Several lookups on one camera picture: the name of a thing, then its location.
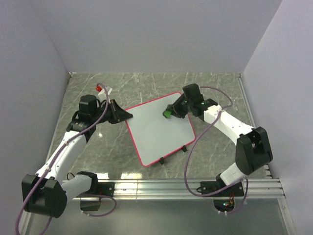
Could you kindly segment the pink-framed whiteboard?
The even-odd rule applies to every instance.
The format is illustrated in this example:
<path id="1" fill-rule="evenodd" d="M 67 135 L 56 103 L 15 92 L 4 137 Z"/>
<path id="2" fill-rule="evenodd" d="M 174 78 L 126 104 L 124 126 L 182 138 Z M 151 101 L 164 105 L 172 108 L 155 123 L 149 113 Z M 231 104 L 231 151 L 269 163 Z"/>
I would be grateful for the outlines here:
<path id="1" fill-rule="evenodd" d="M 167 105 L 174 103 L 180 96 L 180 92 L 174 92 L 126 109 L 133 115 L 126 121 L 126 125 L 144 167 L 159 162 L 196 139 L 189 116 L 163 116 Z"/>

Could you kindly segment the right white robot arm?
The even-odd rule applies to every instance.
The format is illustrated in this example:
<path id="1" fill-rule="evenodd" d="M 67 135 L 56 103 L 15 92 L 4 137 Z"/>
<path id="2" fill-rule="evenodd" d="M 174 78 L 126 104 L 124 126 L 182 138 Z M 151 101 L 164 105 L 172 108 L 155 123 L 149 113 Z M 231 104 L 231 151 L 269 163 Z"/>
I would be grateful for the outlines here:
<path id="1" fill-rule="evenodd" d="M 212 99 L 205 99 L 197 84 L 183 87 L 182 95 L 163 112 L 165 118 L 185 118 L 188 113 L 215 127 L 236 146 L 235 162 L 216 179 L 216 191 L 222 196 L 233 190 L 234 183 L 260 169 L 273 159 L 268 134 L 263 127 L 252 127 L 238 120 Z"/>

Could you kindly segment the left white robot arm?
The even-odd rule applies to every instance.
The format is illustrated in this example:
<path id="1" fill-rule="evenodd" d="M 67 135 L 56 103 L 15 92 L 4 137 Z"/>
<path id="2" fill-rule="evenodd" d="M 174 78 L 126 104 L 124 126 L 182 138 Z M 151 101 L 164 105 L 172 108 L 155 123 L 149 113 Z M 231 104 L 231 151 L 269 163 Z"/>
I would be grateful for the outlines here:
<path id="1" fill-rule="evenodd" d="M 79 109 L 74 113 L 63 141 L 51 158 L 34 175 L 27 174 L 23 178 L 23 210 L 58 218 L 71 199 L 81 194 L 95 196 L 99 191 L 95 173 L 80 171 L 65 183 L 63 179 L 95 132 L 97 124 L 117 124 L 132 117 L 114 99 L 100 100 L 90 94 L 82 96 Z"/>

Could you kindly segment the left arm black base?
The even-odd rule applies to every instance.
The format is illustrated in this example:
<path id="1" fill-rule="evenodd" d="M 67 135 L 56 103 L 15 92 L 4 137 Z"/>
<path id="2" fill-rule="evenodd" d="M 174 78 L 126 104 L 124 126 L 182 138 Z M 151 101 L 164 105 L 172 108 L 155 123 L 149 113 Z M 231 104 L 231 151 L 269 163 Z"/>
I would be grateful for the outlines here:
<path id="1" fill-rule="evenodd" d="M 100 195 L 113 197 L 115 189 L 115 182 L 100 182 L 97 184 L 96 188 L 93 191 L 83 192 L 78 195 L 78 197 L 87 197 L 87 196 L 95 196 L 100 197 Z"/>

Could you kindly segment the left black whiteboard foot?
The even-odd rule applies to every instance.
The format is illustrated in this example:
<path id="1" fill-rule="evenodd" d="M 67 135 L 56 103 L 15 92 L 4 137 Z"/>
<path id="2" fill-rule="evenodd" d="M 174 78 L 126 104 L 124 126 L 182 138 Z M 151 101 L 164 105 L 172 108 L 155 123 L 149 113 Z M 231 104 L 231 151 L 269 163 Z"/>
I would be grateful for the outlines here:
<path id="1" fill-rule="evenodd" d="M 164 158 L 163 158 L 163 157 L 161 157 L 161 158 L 160 158 L 159 163 L 160 163 L 161 165 L 163 165 L 163 164 L 165 163 L 165 161 L 164 161 Z"/>

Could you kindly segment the green whiteboard eraser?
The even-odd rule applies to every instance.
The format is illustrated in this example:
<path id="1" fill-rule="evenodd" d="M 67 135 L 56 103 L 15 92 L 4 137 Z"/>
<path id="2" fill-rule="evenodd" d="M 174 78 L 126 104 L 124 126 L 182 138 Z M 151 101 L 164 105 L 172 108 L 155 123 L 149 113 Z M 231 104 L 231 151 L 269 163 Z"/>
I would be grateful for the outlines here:
<path id="1" fill-rule="evenodd" d="M 170 110 L 165 110 L 165 111 L 163 112 L 163 116 L 164 116 L 165 118 L 170 118 L 170 117 L 171 117 L 171 114 L 172 114 L 172 112 L 171 112 Z"/>

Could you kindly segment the aluminium mounting rail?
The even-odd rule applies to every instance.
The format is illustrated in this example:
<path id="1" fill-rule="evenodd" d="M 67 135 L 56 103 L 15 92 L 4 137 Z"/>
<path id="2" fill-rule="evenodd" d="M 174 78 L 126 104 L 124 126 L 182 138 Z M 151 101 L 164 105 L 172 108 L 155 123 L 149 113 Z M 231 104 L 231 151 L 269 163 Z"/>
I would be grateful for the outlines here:
<path id="1" fill-rule="evenodd" d="M 185 187 L 183 179 L 114 180 L 113 197 L 117 200 L 200 199 Z M 248 199 L 285 198 L 278 179 L 249 179 Z"/>

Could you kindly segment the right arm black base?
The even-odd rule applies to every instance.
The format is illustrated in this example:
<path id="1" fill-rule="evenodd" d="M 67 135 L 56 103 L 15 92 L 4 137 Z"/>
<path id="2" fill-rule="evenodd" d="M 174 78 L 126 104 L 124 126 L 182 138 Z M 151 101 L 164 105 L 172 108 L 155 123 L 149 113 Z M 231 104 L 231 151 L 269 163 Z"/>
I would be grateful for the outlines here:
<path id="1" fill-rule="evenodd" d="M 218 183 L 217 181 L 201 181 L 200 187 L 196 189 L 196 191 L 200 194 L 208 194 L 215 192 L 221 188 L 223 188 L 225 185 L 223 182 Z M 244 196 L 244 189 L 241 182 L 238 182 L 231 187 L 214 194 L 212 197 L 237 197 L 237 196 Z"/>

